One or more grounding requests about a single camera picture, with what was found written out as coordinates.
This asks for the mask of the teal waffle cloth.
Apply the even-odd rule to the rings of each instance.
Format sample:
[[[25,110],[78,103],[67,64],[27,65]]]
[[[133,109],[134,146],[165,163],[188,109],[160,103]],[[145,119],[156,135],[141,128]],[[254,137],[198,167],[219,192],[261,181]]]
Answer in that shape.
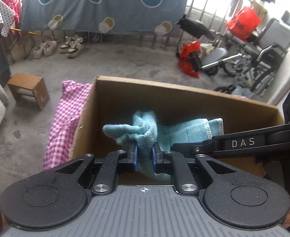
[[[157,174],[153,171],[152,147],[158,143],[161,150],[169,151],[175,143],[194,143],[210,140],[216,135],[224,134],[222,118],[208,120],[198,118],[172,126],[157,123],[153,111],[138,111],[133,115],[133,123],[107,124],[103,133],[114,140],[122,149],[129,149],[132,143],[138,146],[137,170],[146,177],[158,181],[170,181],[166,173]]]

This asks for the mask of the brown cardboard box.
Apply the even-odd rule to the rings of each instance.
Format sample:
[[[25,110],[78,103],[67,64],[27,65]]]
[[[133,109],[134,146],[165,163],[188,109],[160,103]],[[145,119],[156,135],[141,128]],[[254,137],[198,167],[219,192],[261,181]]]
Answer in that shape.
[[[196,118],[221,118],[225,133],[284,124],[278,108],[263,102],[188,86],[99,76],[83,107],[70,158],[87,153],[101,158],[117,150],[116,142],[103,133],[103,126],[130,124],[137,111],[153,111],[164,126]]]

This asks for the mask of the pink checkered tablecloth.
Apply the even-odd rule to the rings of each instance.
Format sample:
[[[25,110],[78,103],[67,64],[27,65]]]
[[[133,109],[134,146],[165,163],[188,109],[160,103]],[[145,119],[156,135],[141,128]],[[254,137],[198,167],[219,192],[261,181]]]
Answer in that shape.
[[[55,111],[43,158],[43,170],[66,163],[70,157],[75,131],[92,84],[65,80],[62,96]]]

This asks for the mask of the wheelchair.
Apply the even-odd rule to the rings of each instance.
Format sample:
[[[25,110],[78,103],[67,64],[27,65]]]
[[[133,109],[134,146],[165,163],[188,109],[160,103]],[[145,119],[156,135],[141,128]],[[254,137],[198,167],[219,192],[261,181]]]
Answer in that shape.
[[[257,36],[245,41],[226,33],[225,45],[226,49],[236,51],[230,60],[221,63],[224,72],[234,80],[215,91],[233,94],[243,88],[254,96],[263,96],[290,48],[290,12],[285,11],[281,20],[270,19]]]

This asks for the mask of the red bag on floor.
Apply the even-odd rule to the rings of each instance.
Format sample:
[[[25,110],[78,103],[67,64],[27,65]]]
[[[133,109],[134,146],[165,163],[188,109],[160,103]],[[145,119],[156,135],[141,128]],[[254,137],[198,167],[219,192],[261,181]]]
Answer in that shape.
[[[194,67],[190,62],[190,53],[199,53],[201,43],[199,41],[180,41],[178,44],[178,57],[179,66],[183,73],[193,76],[197,79],[200,78],[199,73],[195,71]]]

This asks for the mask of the black white sneaker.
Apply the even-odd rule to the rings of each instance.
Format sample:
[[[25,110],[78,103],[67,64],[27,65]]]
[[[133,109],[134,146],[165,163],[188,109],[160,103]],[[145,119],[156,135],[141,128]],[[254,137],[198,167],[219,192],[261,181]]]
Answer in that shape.
[[[77,34],[74,36],[66,36],[64,43],[59,47],[59,53],[66,54],[70,48],[71,42],[75,41],[77,38],[78,38]]]
[[[78,37],[76,40],[72,41],[70,48],[68,49],[66,55],[68,58],[75,58],[84,48],[84,42],[82,37]]]

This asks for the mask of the small wooden stool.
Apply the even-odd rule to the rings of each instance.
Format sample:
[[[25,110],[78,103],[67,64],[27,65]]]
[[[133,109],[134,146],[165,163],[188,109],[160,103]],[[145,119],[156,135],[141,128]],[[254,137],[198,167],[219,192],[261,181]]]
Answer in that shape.
[[[43,77],[15,73],[8,81],[8,87],[16,102],[23,96],[34,98],[39,109],[43,109],[50,97]]]

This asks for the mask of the red plastic bag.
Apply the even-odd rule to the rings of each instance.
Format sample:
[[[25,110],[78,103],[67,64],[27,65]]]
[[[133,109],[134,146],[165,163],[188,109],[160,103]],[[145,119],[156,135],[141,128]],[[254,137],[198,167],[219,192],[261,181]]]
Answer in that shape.
[[[226,25],[231,34],[246,40],[260,22],[261,19],[251,7],[243,7]]]

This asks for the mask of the blue patterned hanging sheet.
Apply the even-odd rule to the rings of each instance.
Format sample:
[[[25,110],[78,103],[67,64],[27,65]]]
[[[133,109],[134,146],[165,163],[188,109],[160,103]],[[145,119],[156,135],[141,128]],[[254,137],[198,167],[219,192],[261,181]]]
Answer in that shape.
[[[174,35],[187,0],[23,0],[23,31]]]

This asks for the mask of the polka dot white garment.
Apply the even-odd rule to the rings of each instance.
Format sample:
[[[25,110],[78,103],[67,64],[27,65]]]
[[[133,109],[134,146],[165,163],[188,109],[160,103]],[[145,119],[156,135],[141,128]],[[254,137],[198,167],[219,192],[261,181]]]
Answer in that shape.
[[[0,34],[7,37],[13,25],[15,12],[6,3],[0,0]]]

